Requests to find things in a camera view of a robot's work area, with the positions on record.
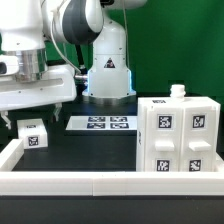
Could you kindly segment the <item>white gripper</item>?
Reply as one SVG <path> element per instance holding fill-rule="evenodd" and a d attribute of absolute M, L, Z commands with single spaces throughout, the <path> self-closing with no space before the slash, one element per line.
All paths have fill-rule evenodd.
<path fill-rule="evenodd" d="M 62 102 L 76 96 L 74 69 L 67 64 L 50 66 L 43 78 L 34 82 L 16 82 L 0 78 L 0 116 L 11 129 L 8 111 L 55 104 L 52 119 L 58 122 Z"/>

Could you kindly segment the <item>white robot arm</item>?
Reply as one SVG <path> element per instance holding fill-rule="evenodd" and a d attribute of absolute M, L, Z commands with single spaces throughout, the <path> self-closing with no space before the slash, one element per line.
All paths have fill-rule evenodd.
<path fill-rule="evenodd" d="M 87 83 L 83 95 L 116 103 L 135 95 L 126 65 L 125 29 L 107 12 L 134 9 L 147 0 L 0 0 L 0 117 L 8 112 L 62 104 L 77 96 L 75 81 Z M 45 43 L 93 46 L 93 66 L 83 73 L 66 56 L 49 65 Z"/>

